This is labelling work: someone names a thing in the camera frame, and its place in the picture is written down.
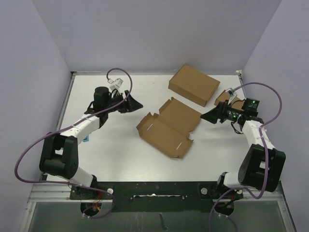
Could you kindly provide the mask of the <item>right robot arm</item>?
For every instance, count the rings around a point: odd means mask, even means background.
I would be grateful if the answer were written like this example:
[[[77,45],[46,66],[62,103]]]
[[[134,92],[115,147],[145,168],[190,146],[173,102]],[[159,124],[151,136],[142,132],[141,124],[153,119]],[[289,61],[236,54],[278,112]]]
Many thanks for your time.
[[[258,105],[257,100],[245,99],[242,109],[238,110],[225,101],[200,116],[212,124],[227,120],[231,125],[237,123],[240,134],[246,137],[249,145],[239,170],[222,173],[214,186],[216,194],[222,198],[230,194],[232,189],[243,187],[274,192],[279,183],[286,155],[270,142],[262,127],[264,122],[258,117]]]

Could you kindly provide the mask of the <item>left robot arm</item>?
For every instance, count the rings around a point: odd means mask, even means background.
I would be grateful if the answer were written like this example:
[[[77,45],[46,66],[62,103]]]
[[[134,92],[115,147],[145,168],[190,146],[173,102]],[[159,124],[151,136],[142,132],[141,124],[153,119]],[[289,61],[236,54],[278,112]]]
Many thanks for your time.
[[[128,90],[112,94],[107,87],[97,87],[94,100],[83,117],[86,119],[71,129],[45,138],[39,163],[40,171],[82,186],[81,193],[88,199],[98,193],[97,178],[79,167],[78,145],[92,132],[100,129],[109,113],[131,113],[143,108]]]

